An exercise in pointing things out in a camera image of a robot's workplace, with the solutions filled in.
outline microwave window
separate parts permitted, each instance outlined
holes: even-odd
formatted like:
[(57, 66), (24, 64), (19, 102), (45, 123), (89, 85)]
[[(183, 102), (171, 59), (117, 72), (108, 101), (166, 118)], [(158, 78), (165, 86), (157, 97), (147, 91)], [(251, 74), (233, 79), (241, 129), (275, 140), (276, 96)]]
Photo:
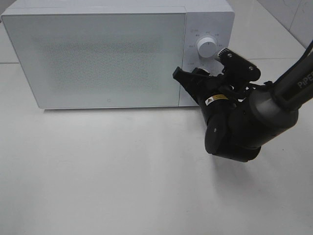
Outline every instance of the microwave window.
[(41, 108), (178, 106), (172, 73), (182, 65), (184, 14), (15, 16), (6, 24)]

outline white knob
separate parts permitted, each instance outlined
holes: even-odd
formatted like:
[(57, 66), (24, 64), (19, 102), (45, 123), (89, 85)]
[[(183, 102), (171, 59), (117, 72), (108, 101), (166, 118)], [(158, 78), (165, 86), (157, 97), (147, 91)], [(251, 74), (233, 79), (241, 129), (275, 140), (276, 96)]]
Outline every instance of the white knob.
[(198, 53), (203, 58), (210, 58), (217, 52), (216, 40), (205, 37), (198, 41)]

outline white wall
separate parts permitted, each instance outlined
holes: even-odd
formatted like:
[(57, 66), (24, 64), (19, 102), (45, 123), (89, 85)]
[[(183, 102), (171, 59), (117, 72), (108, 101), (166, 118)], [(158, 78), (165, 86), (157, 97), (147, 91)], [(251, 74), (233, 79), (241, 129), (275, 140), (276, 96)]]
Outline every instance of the white wall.
[(258, 0), (303, 46), (313, 40), (313, 0)]

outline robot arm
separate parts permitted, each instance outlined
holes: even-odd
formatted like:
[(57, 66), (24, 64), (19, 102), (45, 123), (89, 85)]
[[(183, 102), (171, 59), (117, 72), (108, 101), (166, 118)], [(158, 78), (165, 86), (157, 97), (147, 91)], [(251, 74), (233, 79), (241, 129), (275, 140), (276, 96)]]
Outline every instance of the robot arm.
[(199, 104), (207, 125), (208, 153), (247, 162), (261, 146), (298, 121), (298, 109), (313, 97), (313, 42), (275, 83), (252, 84), (261, 76), (248, 60), (225, 48), (218, 54), (222, 74), (177, 68), (177, 80)]

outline black cable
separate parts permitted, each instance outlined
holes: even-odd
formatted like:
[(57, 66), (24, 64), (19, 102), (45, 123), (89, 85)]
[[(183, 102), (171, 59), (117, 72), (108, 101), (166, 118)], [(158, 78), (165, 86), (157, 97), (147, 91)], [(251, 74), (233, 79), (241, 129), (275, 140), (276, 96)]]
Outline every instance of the black cable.
[(286, 77), (295, 67), (297, 67), (310, 54), (312, 48), (313, 48), (313, 41), (309, 44), (308, 48), (305, 50), (301, 58), (290, 69), (288, 69), (283, 75), (281, 75), (277, 79), (277, 81), (274, 82), (274, 84), (277, 84), (278, 82), (280, 82), (281, 79)]

